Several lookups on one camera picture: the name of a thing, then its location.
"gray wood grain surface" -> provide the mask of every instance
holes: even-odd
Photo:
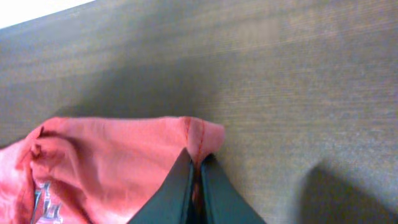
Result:
[[[52,116],[197,116],[226,126],[217,157],[269,223],[392,222],[397,12],[394,0],[98,0],[2,29],[0,145]]]

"cloth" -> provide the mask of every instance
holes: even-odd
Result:
[[[183,148],[198,167],[223,140],[198,118],[52,118],[0,150],[0,223],[126,223]]]

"pink shirt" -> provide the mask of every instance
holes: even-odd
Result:
[[[195,165],[224,128],[198,118],[52,118],[0,150],[0,223],[126,223],[183,148]]]

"crumpled pink cloth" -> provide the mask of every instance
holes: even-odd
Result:
[[[191,117],[49,119],[0,150],[0,223],[126,223],[183,148],[198,167],[223,141]]]

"white print on fabric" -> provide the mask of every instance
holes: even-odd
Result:
[[[46,182],[39,185],[40,190],[35,191],[35,208],[33,210],[33,218],[35,217],[36,208],[42,196],[42,190],[44,190],[44,212],[36,223],[61,224],[63,221],[60,216],[61,204],[53,205],[51,203],[51,195],[49,191],[50,185],[50,182]]]

